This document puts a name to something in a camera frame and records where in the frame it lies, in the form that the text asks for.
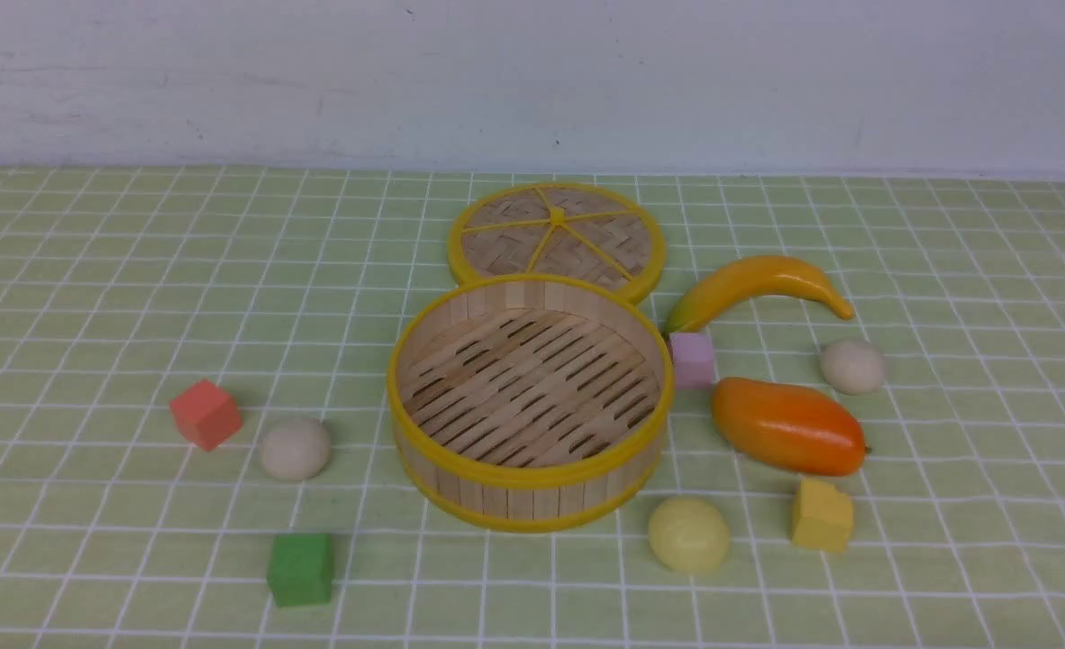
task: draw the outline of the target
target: bamboo steamer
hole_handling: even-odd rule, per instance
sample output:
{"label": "bamboo steamer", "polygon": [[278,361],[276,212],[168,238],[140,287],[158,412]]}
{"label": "bamboo steamer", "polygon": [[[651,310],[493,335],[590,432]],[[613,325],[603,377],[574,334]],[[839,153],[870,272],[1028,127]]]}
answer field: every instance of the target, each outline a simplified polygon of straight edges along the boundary
{"label": "bamboo steamer", "polygon": [[630,304],[656,288],[665,234],[641,206],[594,184],[536,182],[473,202],[454,222],[458,283],[535,272],[597,283]]}
{"label": "bamboo steamer", "polygon": [[406,473],[455,517],[545,533],[603,517],[655,469],[663,338],[622,296],[551,275],[464,285],[405,329],[388,383]]}

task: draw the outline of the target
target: yellow rim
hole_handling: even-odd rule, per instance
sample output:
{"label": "yellow rim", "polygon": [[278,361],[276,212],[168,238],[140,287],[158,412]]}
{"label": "yellow rim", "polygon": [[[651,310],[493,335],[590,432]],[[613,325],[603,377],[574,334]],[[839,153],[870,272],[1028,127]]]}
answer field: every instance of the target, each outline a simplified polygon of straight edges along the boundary
{"label": "yellow rim", "polygon": [[[400,447],[396,448],[396,452],[400,453]],[[649,469],[644,471],[644,475],[637,477],[635,483],[628,485],[624,489],[623,493],[619,497],[602,502],[601,505],[594,506],[594,508],[586,509],[577,514],[572,514],[569,517],[560,518],[544,518],[541,521],[522,521],[514,520],[514,518],[497,518],[488,517],[486,514],[480,514],[479,512],[474,512],[472,509],[465,509],[463,506],[455,504],[455,502],[442,497],[435,489],[429,488],[429,485],[424,484],[421,477],[416,475],[416,472],[412,471],[412,467],[409,467],[408,461],[405,460],[405,456],[400,456],[400,465],[405,468],[405,475],[408,480],[412,481],[412,484],[416,486],[422,496],[428,498],[432,501],[432,504],[439,506],[448,514],[454,515],[454,517],[459,518],[459,520],[466,522],[470,525],[476,525],[478,528],[489,528],[489,530],[503,531],[503,533],[520,533],[520,534],[544,534],[554,533],[554,531],[570,530],[571,528],[584,525],[585,523],[591,523],[597,518],[603,518],[607,514],[612,513],[619,506],[626,504],[628,500],[636,496],[643,488],[644,484],[649,482],[649,477],[653,475],[656,471],[657,465],[660,464],[660,456],[649,466]]]}
{"label": "yellow rim", "polygon": [[[464,255],[464,248],[461,245],[465,233],[465,226],[472,217],[476,216],[476,213],[484,206],[489,205],[489,202],[501,198],[502,196],[508,196],[508,194],[515,194],[520,192],[528,192],[528,190],[536,190],[538,194],[541,194],[541,198],[547,201],[545,197],[543,188],[560,188],[564,190],[585,190],[585,192],[591,192],[599,194],[599,196],[605,196],[611,198],[615,201],[622,202],[624,205],[624,210],[618,210],[616,213],[630,213],[636,216],[644,225],[644,229],[649,230],[649,263],[644,267],[644,271],[640,275],[632,277],[627,283],[622,288],[617,289],[617,295],[622,296],[629,304],[637,304],[643,301],[649,293],[653,292],[653,289],[657,288],[657,283],[660,280],[660,273],[665,270],[665,234],[660,232],[660,226],[657,225],[656,221],[653,221],[653,216],[635,201],[628,200],[628,198],[618,194],[617,192],[611,192],[611,190],[606,190],[604,188],[599,188],[595,184],[577,184],[576,182],[541,182],[540,184],[518,184],[517,188],[509,188],[507,190],[499,190],[499,192],[493,192],[488,196],[479,198],[479,200],[474,201],[466,210],[462,211],[454,222],[454,227],[448,234],[448,265],[450,267],[454,278],[457,279],[457,283],[475,283],[482,279],[482,275],[476,272],[475,267],[472,267],[472,263],[468,261],[468,256]],[[584,214],[583,217],[591,218],[594,216],[607,216],[607,214],[615,213],[590,213]],[[623,275],[628,276],[627,272],[615,260],[607,258],[599,247],[595,247],[587,238],[583,237],[577,232],[574,227],[569,226],[569,222],[576,221],[577,217],[566,218],[564,227],[566,230],[570,232],[574,238],[578,239],[579,242],[585,243],[589,249],[594,252],[594,255],[601,256],[601,258],[610,266],[616,267]],[[526,225],[547,225],[548,220],[541,221],[520,221],[511,223],[501,223],[501,225],[487,225],[480,227],[474,227],[470,229],[471,231],[479,230],[492,230],[499,229],[499,227],[520,227]],[[544,248],[545,243],[548,243],[550,236],[556,230],[554,227],[550,227],[547,232],[545,232],[544,238],[541,240],[541,246],[537,247],[537,250],[532,254],[532,259],[529,260],[529,267],[527,271],[531,271],[531,266],[536,265],[537,258],[540,256],[541,250]]]}
{"label": "yellow rim", "polygon": [[[489,287],[492,283],[506,283],[506,282],[554,282],[554,283],[566,283],[570,287],[583,289],[586,291],[593,291],[599,293],[599,295],[604,296],[608,301],[612,301],[619,307],[623,308],[624,311],[630,313],[637,322],[649,332],[649,336],[653,339],[653,344],[656,344],[660,350],[660,357],[665,359],[665,377],[661,379],[660,385],[660,399],[657,401],[657,406],[653,409],[653,413],[649,415],[644,422],[637,427],[637,431],[633,432],[632,435],[627,436],[616,444],[616,447],[608,448],[602,453],[597,453],[593,457],[588,457],[587,459],[581,459],[579,461],[573,461],[572,465],[558,465],[558,467],[542,467],[536,469],[518,469],[512,467],[498,467],[497,465],[487,465],[484,461],[478,461],[475,459],[469,459],[462,455],[457,455],[457,453],[448,451],[448,449],[441,447],[441,444],[432,441],[429,436],[425,435],[421,427],[412,421],[412,417],[408,416],[405,410],[405,403],[400,399],[399,391],[396,390],[396,364],[400,361],[400,350],[405,346],[405,341],[412,336],[412,329],[420,324],[421,321],[429,317],[436,308],[439,308],[442,304],[455,298],[457,295],[463,295],[464,293],[474,291],[482,287]],[[417,449],[425,457],[432,460],[433,465],[441,467],[446,471],[455,473],[455,475],[468,477],[481,484],[487,484],[490,486],[499,486],[499,488],[560,488],[560,486],[570,485],[583,481],[587,481],[593,476],[601,476],[611,469],[623,465],[624,461],[628,461],[636,456],[637,453],[643,451],[649,443],[653,442],[660,432],[660,424],[665,421],[665,417],[668,417],[669,407],[672,404],[673,399],[673,367],[672,360],[669,358],[669,351],[665,347],[665,339],[660,337],[660,332],[657,330],[653,322],[644,318],[643,313],[637,311],[636,307],[628,304],[622,296],[615,295],[606,289],[602,289],[594,283],[583,282],[583,280],[574,279],[572,277],[561,277],[558,275],[498,275],[495,277],[490,277],[488,279],[479,280],[479,282],[464,285],[464,287],[459,287],[454,289],[442,298],[435,301],[430,304],[424,311],[419,313],[416,318],[413,318],[412,322],[409,322],[408,327],[405,329],[404,336],[400,336],[400,340],[396,341],[396,345],[393,348],[392,358],[389,359],[389,370],[384,373],[384,385],[386,390],[389,393],[389,407],[392,409],[393,419],[400,426],[400,431],[408,438],[409,442],[412,443],[414,448]]]}

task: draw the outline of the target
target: yellow ball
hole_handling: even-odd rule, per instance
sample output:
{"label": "yellow ball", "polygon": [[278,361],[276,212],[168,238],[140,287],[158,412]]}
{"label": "yellow ball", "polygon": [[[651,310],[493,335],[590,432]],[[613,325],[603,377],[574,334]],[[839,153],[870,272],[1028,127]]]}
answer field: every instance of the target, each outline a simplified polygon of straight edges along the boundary
{"label": "yellow ball", "polygon": [[649,518],[649,546],[669,570],[704,574],[728,554],[728,525],[708,501],[669,498]]}

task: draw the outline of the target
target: bamboo steamer lid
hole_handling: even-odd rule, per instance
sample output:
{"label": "bamboo steamer lid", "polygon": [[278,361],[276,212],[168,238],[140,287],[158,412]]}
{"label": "bamboo steamer lid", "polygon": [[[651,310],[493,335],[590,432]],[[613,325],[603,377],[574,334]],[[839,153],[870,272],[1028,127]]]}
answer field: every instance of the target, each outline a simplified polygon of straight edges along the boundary
{"label": "bamboo steamer lid", "polygon": [[660,279],[665,236],[648,211],[616,192],[538,182],[468,207],[452,227],[448,261],[458,283],[536,272],[597,283],[636,304]]}

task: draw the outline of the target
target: yellow banana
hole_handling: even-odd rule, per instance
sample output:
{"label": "yellow banana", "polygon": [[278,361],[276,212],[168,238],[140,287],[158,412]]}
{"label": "yellow banana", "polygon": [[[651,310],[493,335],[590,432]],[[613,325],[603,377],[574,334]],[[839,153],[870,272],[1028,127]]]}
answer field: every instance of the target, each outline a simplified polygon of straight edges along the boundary
{"label": "yellow banana", "polygon": [[689,289],[669,312],[665,332],[698,331],[734,304],[758,295],[814,301],[841,320],[853,318],[853,306],[820,267],[791,256],[758,255],[730,262]]}

